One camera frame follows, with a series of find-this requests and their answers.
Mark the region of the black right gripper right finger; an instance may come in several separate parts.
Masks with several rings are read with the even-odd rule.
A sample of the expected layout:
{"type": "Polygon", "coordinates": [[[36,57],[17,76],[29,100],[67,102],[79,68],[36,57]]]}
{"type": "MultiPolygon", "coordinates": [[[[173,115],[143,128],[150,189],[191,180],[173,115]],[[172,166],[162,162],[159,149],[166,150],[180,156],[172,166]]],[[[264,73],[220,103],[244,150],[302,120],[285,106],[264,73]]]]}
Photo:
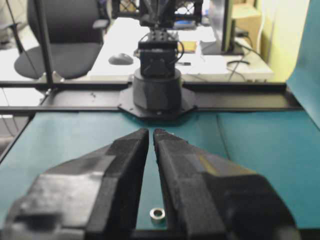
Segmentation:
{"type": "Polygon", "coordinates": [[[262,175],[163,129],[153,133],[168,215],[189,239],[298,240],[295,220],[262,175]]]}

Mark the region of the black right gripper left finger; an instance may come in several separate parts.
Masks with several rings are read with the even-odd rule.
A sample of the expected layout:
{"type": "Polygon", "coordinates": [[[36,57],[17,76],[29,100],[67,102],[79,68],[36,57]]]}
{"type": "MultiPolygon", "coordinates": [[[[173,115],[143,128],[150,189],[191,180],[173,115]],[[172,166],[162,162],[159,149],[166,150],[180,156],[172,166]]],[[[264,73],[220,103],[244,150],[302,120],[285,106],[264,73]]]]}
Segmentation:
{"type": "Polygon", "coordinates": [[[5,240],[106,240],[136,227],[149,131],[39,174],[5,218],[5,240]]]}

